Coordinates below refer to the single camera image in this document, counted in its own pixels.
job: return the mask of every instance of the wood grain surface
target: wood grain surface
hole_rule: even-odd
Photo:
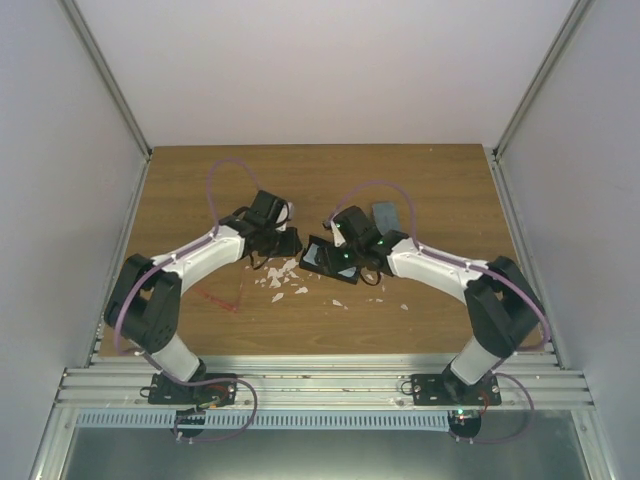
[[[480,145],[157,148],[128,255],[165,253],[208,231],[212,219],[205,177],[216,160],[227,157],[244,159],[267,191],[294,203],[292,225],[305,244],[309,234],[329,238],[321,221],[346,193],[365,181],[384,179],[402,185],[413,198],[422,242],[471,258],[515,258]],[[218,170],[213,191],[223,216],[249,205],[255,195],[244,170],[230,164]],[[409,231],[409,210],[394,190],[369,188],[349,204],[369,213],[378,201],[394,202]],[[267,265],[281,268],[284,262],[274,259]],[[362,282],[351,286],[296,268],[298,279],[269,288],[270,279],[260,283],[267,271],[245,269],[247,265],[244,259],[226,266],[183,296],[178,332],[196,354],[458,352],[471,336],[465,306],[417,282],[385,278],[376,287]],[[241,282],[236,313],[206,298],[233,303]],[[308,293],[295,294],[301,287]],[[272,303],[279,292],[284,297]],[[102,355],[114,354],[112,338],[106,329]]]

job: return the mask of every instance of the purple cable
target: purple cable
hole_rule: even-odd
[[[420,248],[419,251],[420,251],[420,253],[422,255],[425,255],[427,257],[431,257],[431,258],[433,258],[435,260],[438,260],[440,262],[448,263],[449,265],[453,265],[453,266],[458,267],[458,268],[469,268],[469,270],[473,270],[474,272],[478,272],[478,273],[482,273],[483,275],[487,275],[487,276],[493,278],[494,280],[497,280],[498,282],[502,283],[505,287],[509,288],[516,295],[518,295],[522,299],[522,301],[524,303],[527,304],[527,306],[533,311],[533,313],[535,313],[536,317],[538,317],[538,320],[540,321],[540,324],[542,325],[543,335],[542,335],[542,339],[540,340],[540,342],[538,344],[532,345],[530,347],[522,347],[522,348],[518,349],[518,351],[520,351],[520,352],[531,352],[531,351],[539,350],[540,348],[544,347],[549,340],[551,340],[551,332],[550,332],[549,321],[547,320],[547,317],[545,316],[544,313],[542,313],[542,310],[540,310],[540,308],[538,308],[538,306],[535,304],[535,302],[533,300],[531,300],[529,295],[527,295],[524,292],[524,290],[522,290],[520,287],[518,287],[511,280],[509,280],[508,278],[504,277],[503,275],[500,275],[499,273],[496,273],[496,272],[494,272],[492,270],[489,270],[488,268],[481,267],[479,265],[473,265],[473,264],[467,265],[464,261],[458,260],[456,258],[451,258],[448,255],[443,255],[443,254],[440,254],[440,253],[430,252],[428,250],[425,250],[424,248]]]
[[[175,259],[179,260],[180,258],[184,257],[185,255],[188,255],[189,253],[193,252],[194,250],[197,250],[198,248],[204,247],[205,245],[207,245],[209,242],[213,241],[213,236],[209,236],[205,239],[203,239],[201,242],[198,242],[188,248],[185,248],[184,250],[180,250],[178,252],[176,252],[175,254]],[[162,262],[158,263],[157,265],[154,265],[153,267],[151,267],[147,272],[144,273],[144,275],[142,275],[138,281],[136,283],[133,284],[133,287],[131,288],[131,291],[127,294],[126,298],[124,299],[124,302],[122,303],[122,307],[120,308],[120,313],[118,313],[118,318],[116,320],[116,324],[113,327],[113,331],[114,331],[114,335],[113,335],[113,344],[116,347],[116,351],[118,352],[118,355],[127,355],[129,353],[132,352],[139,352],[141,353],[140,350],[136,349],[136,348],[130,348],[127,350],[122,350],[121,346],[120,346],[120,341],[122,338],[122,324],[124,323],[124,318],[127,316],[127,311],[129,310],[129,307],[131,306],[131,302],[133,301],[133,299],[135,298],[135,296],[137,295],[138,291],[140,291],[140,289],[142,288],[142,286],[145,284],[145,282],[147,280],[149,280],[156,272],[158,272],[159,270],[163,269],[164,267],[166,267],[167,265],[169,265],[170,263],[172,263],[174,261],[173,257],[169,257],[166,260],[163,260]]]
[[[253,396],[253,409],[251,411],[251,415],[249,415],[249,419],[245,422],[245,424],[242,427],[240,427],[239,429],[237,429],[237,430],[235,430],[235,431],[233,431],[233,432],[231,432],[231,433],[229,433],[227,435],[222,435],[221,437],[200,438],[200,439],[197,439],[197,440],[193,439],[193,438],[190,438],[188,440],[189,443],[215,443],[215,442],[222,442],[224,440],[229,440],[231,438],[235,438],[238,435],[244,433],[251,426],[251,424],[253,424],[254,420],[256,419],[256,415],[258,413],[258,392],[256,392],[256,389],[253,387],[253,385],[251,385],[246,380],[242,380],[240,378],[213,378],[211,380],[201,380],[201,381],[198,381],[198,382],[185,382],[183,380],[180,380],[177,377],[174,377],[173,375],[171,375],[166,370],[163,370],[162,367],[160,365],[158,365],[158,363],[148,353],[143,354],[143,356],[151,364],[152,367],[154,367],[157,370],[160,370],[165,377],[167,377],[172,382],[177,383],[178,385],[183,385],[185,387],[204,387],[204,386],[213,385],[213,384],[216,384],[216,383],[235,382],[235,383],[239,383],[240,385],[244,385],[251,392],[251,395]],[[173,433],[176,436],[176,439],[180,438],[179,435],[178,435],[178,425],[179,424],[180,424],[180,419],[178,417],[176,417],[176,422],[175,422],[175,424],[173,426]]]
[[[531,398],[531,394],[526,389],[526,387],[522,384],[522,382],[520,382],[520,380],[518,380],[517,378],[512,377],[511,375],[507,375],[506,373],[500,373],[500,372],[496,372],[495,375],[497,377],[504,377],[508,380],[511,380],[520,388],[520,390],[522,390],[522,392],[524,393],[524,396],[527,397],[527,402],[529,402],[529,407],[531,408],[531,416],[529,417],[529,421],[524,426],[524,428],[520,430],[518,433],[514,433],[513,435],[509,435],[508,437],[504,437],[504,438],[496,438],[496,439],[488,439],[488,440],[482,440],[482,439],[473,440],[467,437],[459,437],[458,435],[455,435],[451,433],[451,431],[449,431],[449,435],[451,435],[456,440],[465,440],[468,443],[477,443],[480,445],[500,445],[502,443],[508,443],[508,442],[513,442],[514,440],[518,440],[519,438],[524,437],[529,432],[529,430],[531,430],[531,427],[533,426],[533,421],[535,418],[535,411],[536,411],[536,408],[533,405],[533,398]]]
[[[529,295],[527,295],[521,288],[519,288],[517,285],[515,285],[513,282],[511,282],[508,278],[505,278],[504,276],[500,275],[499,273],[493,272],[493,271],[491,271],[491,270],[489,270],[488,268],[485,268],[485,267],[480,267],[478,265],[468,265],[467,266],[467,264],[464,261],[458,260],[456,258],[452,258],[449,255],[443,255],[443,254],[440,254],[440,253],[430,252],[428,250],[425,250],[421,246],[420,242],[418,241],[417,224],[416,224],[417,223],[416,222],[416,209],[415,209],[415,206],[413,204],[413,200],[411,200],[411,197],[406,192],[406,190],[404,190],[399,185],[396,185],[395,183],[392,183],[392,182],[387,182],[385,180],[371,180],[371,181],[368,181],[368,182],[365,182],[365,183],[362,183],[362,184],[358,185],[353,190],[351,190],[349,193],[347,193],[342,198],[342,200],[340,200],[340,202],[338,203],[336,208],[333,210],[333,212],[331,212],[331,215],[329,215],[328,221],[333,220],[333,217],[335,217],[338,214],[338,212],[344,206],[344,204],[347,203],[349,201],[349,199],[351,199],[351,197],[353,197],[356,193],[360,192],[364,188],[371,187],[371,186],[374,186],[374,185],[384,185],[384,186],[387,186],[387,187],[391,187],[391,188],[397,190],[398,192],[400,192],[402,194],[402,196],[404,197],[405,201],[407,202],[407,205],[409,206],[409,217],[410,217],[410,221],[411,221],[411,239],[413,240],[413,244],[415,245],[415,247],[418,250],[418,252],[420,252],[422,255],[425,255],[427,257],[431,257],[431,258],[433,258],[435,260],[438,260],[440,262],[448,263],[449,265],[453,265],[455,267],[469,268],[471,270],[474,270],[476,272],[482,273],[484,275],[488,275],[491,278],[493,278],[494,280],[497,280],[498,282],[502,283],[504,286],[506,286],[507,288],[512,290],[516,295],[518,295],[522,299],[522,301],[524,303],[527,304],[527,306],[533,311],[533,313],[536,315],[536,317],[538,317],[538,321],[542,325],[543,335],[542,335],[542,340],[537,345],[533,345],[533,346],[530,346],[530,347],[522,347],[521,349],[519,349],[519,351],[521,351],[521,352],[530,352],[530,351],[539,350],[540,348],[543,348],[545,346],[545,344],[547,342],[549,342],[549,340],[551,340],[551,328],[549,326],[549,321],[547,320],[547,317],[544,315],[544,313],[542,313],[542,310],[540,310],[538,308],[538,306],[533,302],[533,300],[531,300],[531,298],[529,298]],[[501,365],[501,364],[502,364],[502,361],[498,362],[498,364],[496,364],[496,367]]]
[[[215,238],[215,236],[218,234],[218,230],[220,229],[220,225],[218,223],[218,211],[216,210],[216,205],[215,202],[213,200],[213,194],[212,194],[212,190],[211,190],[211,184],[213,181],[213,174],[215,173],[215,171],[218,169],[218,167],[220,167],[220,165],[223,165],[225,163],[235,163],[236,165],[240,165],[241,167],[243,167],[247,173],[249,174],[249,176],[251,177],[251,179],[253,180],[253,183],[256,184],[256,187],[258,189],[261,189],[261,185],[260,182],[258,181],[258,178],[256,177],[255,173],[253,173],[253,171],[249,168],[249,166],[244,163],[242,160],[237,159],[237,158],[227,158],[224,160],[218,160],[216,163],[213,164],[213,166],[209,169],[209,173],[207,174],[207,201],[209,203],[209,208],[211,209],[211,215],[213,216],[213,238]],[[175,255],[175,259],[178,260],[180,258],[182,258],[185,255],[188,255],[189,253],[193,252],[194,250],[197,250],[198,248],[201,248],[205,245],[207,245],[210,241],[213,240],[213,238],[208,237],[205,240],[203,240],[202,242],[197,243],[196,245],[193,245],[189,248],[185,248],[182,251],[179,251],[176,253]],[[142,288],[142,285],[144,285],[144,283],[151,278],[156,272],[158,272],[159,270],[161,270],[162,268],[166,267],[167,265],[169,265],[174,259],[173,258],[168,258],[167,260],[159,263],[158,265],[154,265],[148,272],[146,272],[144,275],[142,275],[142,277],[140,277],[140,279],[133,285],[133,288],[131,289],[131,291],[129,292],[129,294],[127,295],[127,297],[125,298],[123,304],[122,304],[122,308],[120,308],[120,313],[118,314],[118,318],[116,320],[116,324],[113,327],[114,329],[114,338],[113,338],[113,343],[116,347],[116,351],[118,352],[118,355],[126,355],[129,353],[133,353],[133,352],[138,352],[138,353],[142,353],[140,350],[136,349],[136,348],[130,348],[127,350],[122,350],[120,342],[121,342],[121,332],[122,332],[122,324],[124,322],[124,318],[127,315],[127,311],[129,310],[129,307],[131,306],[131,302],[133,301],[133,299],[135,298],[136,294],[138,293],[138,291],[140,290],[140,288]]]
[[[155,369],[161,371],[163,375],[165,375],[167,378],[169,378],[171,381],[173,381],[175,383],[178,383],[180,385],[184,385],[184,386],[187,386],[187,387],[200,387],[200,386],[205,386],[205,385],[213,385],[215,383],[220,383],[220,382],[236,382],[236,383],[239,383],[241,385],[244,385],[251,392],[251,395],[253,396],[253,411],[251,412],[251,415],[249,416],[249,420],[241,428],[239,428],[238,430],[236,430],[233,433],[230,433],[229,435],[224,435],[222,437],[205,438],[205,439],[200,439],[200,440],[190,439],[189,440],[190,443],[220,442],[220,441],[223,441],[223,440],[228,440],[230,438],[234,438],[234,437],[240,435],[247,428],[249,428],[249,426],[255,420],[256,414],[258,412],[258,394],[257,394],[255,388],[253,388],[253,386],[249,382],[247,382],[245,380],[237,379],[237,378],[215,378],[215,379],[212,379],[212,380],[203,380],[203,381],[200,381],[200,382],[184,382],[184,381],[174,377],[169,372],[163,370],[162,367],[160,365],[158,365],[158,363],[148,353],[146,353],[144,351],[141,351],[141,350],[138,350],[136,348],[122,350],[121,345],[120,345],[120,341],[121,341],[121,338],[122,338],[122,324],[124,323],[124,318],[126,317],[127,311],[129,310],[129,307],[131,306],[131,302],[133,301],[133,299],[135,298],[136,294],[138,293],[138,291],[140,291],[140,289],[142,288],[142,286],[145,284],[145,282],[147,280],[149,280],[155,273],[157,273],[158,271],[160,271],[161,269],[163,269],[167,265],[171,264],[175,260],[179,260],[180,258],[184,257],[185,255],[188,255],[189,253],[191,253],[191,252],[193,252],[193,251],[195,251],[195,250],[197,250],[199,248],[204,247],[205,245],[207,245],[208,243],[212,242],[215,239],[216,235],[218,234],[218,230],[220,228],[220,225],[218,223],[218,212],[216,210],[215,202],[213,200],[213,196],[212,196],[212,192],[211,192],[211,183],[212,183],[212,180],[213,180],[213,173],[223,163],[235,163],[237,165],[240,165],[240,166],[244,167],[244,169],[247,171],[247,173],[251,176],[253,182],[256,184],[256,187],[258,189],[262,188],[260,186],[260,182],[258,182],[258,179],[256,178],[256,176],[253,173],[253,171],[242,160],[229,158],[229,159],[217,161],[211,167],[211,169],[209,170],[209,173],[207,175],[207,201],[209,202],[209,207],[211,209],[211,214],[212,214],[213,220],[214,220],[214,227],[213,227],[212,234],[210,236],[204,238],[201,242],[198,242],[198,243],[196,243],[196,244],[194,244],[194,245],[192,245],[190,247],[187,247],[187,248],[185,248],[183,250],[180,250],[180,251],[176,252],[174,256],[170,256],[166,260],[163,260],[162,262],[158,263],[157,265],[154,265],[147,272],[145,272],[138,279],[138,281],[133,285],[133,287],[131,288],[131,291],[127,294],[124,302],[122,303],[122,307],[120,308],[120,312],[118,313],[118,318],[116,319],[116,324],[113,327],[113,330],[114,330],[113,343],[114,343],[114,345],[116,347],[116,351],[118,352],[118,355],[126,355],[126,354],[133,353],[133,352],[138,353],[138,354],[142,354],[142,356],[147,360],[147,362],[149,362]],[[178,435],[178,431],[177,431],[178,423],[179,423],[179,419],[176,419],[176,424],[174,425],[174,428],[173,428],[173,431],[174,431],[174,434],[176,434],[176,437]]]
[[[347,193],[342,198],[342,200],[340,200],[340,202],[338,202],[338,205],[336,206],[336,208],[333,209],[333,212],[331,212],[331,215],[329,215],[329,218],[327,218],[327,223],[333,220],[333,217],[335,217],[340,212],[340,209],[344,206],[345,203],[347,203],[351,199],[351,197],[353,197],[356,193],[360,192],[361,190],[364,190],[367,187],[372,187],[374,185],[384,185],[385,187],[393,188],[394,190],[397,190],[398,192],[400,192],[400,194],[404,197],[405,201],[407,202],[407,205],[409,206],[409,216],[411,218],[411,238],[413,239],[413,244],[419,250],[419,243],[417,240],[418,233],[416,231],[415,206],[413,205],[413,201],[411,200],[411,197],[409,196],[407,191],[404,188],[402,188],[400,185],[396,185],[393,182],[387,182],[386,180],[370,180],[368,182],[358,185],[356,188],[354,188],[349,193]]]
[[[220,165],[223,165],[225,163],[235,163],[236,165],[240,165],[242,168],[244,168],[247,171],[247,173],[251,177],[251,180],[253,180],[253,183],[255,183],[256,188],[258,190],[262,190],[262,185],[260,185],[260,182],[258,181],[258,177],[256,177],[256,174],[253,173],[253,170],[251,170],[249,166],[239,158],[225,158],[224,160],[218,160],[216,163],[214,163],[213,166],[209,169],[209,173],[207,174],[207,201],[209,202],[209,209],[211,210],[211,216],[213,217],[213,236],[214,237],[218,234],[218,230],[220,229],[220,224],[218,223],[218,210],[216,209],[215,202],[213,201],[213,189],[212,189],[213,174]]]

